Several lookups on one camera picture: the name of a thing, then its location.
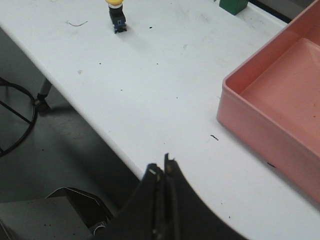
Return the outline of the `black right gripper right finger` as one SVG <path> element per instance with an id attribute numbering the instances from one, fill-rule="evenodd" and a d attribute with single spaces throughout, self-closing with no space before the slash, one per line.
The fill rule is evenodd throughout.
<path id="1" fill-rule="evenodd" d="M 164 155 L 164 222 L 168 240 L 244 240 L 198 196 L 177 161 Z"/>

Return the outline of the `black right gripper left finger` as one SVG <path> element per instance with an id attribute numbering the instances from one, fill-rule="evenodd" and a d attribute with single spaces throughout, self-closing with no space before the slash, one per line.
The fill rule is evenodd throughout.
<path id="1" fill-rule="evenodd" d="M 110 223 L 95 234 L 95 240 L 153 240 L 155 200 L 161 169 L 147 165 L 144 176 L 131 198 Z"/>

